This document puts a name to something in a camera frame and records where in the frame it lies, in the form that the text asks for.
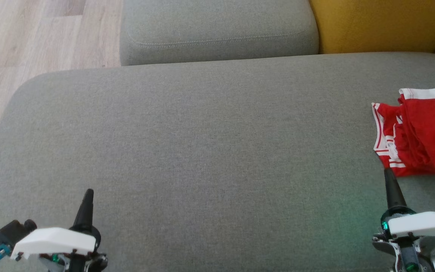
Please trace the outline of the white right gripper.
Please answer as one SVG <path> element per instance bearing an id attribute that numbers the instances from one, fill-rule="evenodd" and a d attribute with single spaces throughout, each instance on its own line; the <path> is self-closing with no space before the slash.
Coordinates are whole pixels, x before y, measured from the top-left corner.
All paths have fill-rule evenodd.
<path id="1" fill-rule="evenodd" d="M 391 168 L 384 169 L 387 212 L 407 212 L 409 207 L 404 199 L 400 185 Z M 396 213 L 381 219 L 382 229 L 392 239 L 422 236 L 435 236 L 435 212 L 415 214 Z"/>

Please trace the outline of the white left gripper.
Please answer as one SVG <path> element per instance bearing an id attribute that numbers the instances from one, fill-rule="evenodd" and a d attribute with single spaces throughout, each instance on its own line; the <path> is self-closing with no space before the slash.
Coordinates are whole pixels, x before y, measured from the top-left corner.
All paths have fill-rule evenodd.
<path id="1" fill-rule="evenodd" d="M 101 234 L 92 224 L 93 198 L 94 190 L 87 189 L 69 229 L 49 227 L 32 231 L 13 246 L 10 259 L 53 254 L 87 258 L 95 253 L 101 243 Z"/>

